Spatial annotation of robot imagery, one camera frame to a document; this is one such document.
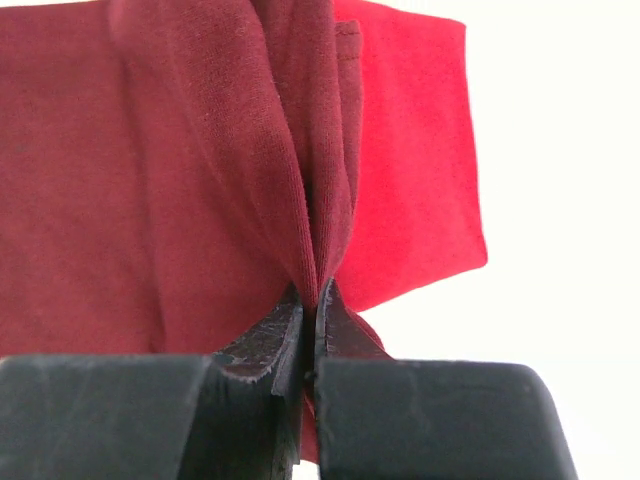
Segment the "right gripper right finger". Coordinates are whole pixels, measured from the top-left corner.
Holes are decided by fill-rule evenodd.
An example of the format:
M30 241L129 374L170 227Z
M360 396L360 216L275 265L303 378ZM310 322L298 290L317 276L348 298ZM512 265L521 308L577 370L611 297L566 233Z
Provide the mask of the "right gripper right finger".
M337 284L320 297L315 416L325 479L573 479L553 398L531 368L390 358Z

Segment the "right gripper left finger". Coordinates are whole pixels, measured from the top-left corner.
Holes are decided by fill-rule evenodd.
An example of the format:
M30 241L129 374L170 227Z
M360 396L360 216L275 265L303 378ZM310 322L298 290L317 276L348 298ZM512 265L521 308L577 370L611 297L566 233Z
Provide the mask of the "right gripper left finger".
M288 479L300 460L303 308L294 288L210 355L1 362L5 479Z

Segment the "dark red t shirt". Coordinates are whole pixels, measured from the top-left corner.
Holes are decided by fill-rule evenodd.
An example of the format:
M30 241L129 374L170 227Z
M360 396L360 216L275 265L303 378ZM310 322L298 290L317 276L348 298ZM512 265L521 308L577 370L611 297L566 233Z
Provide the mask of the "dark red t shirt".
M362 35L330 1L1 12L1 351L210 353L351 235Z

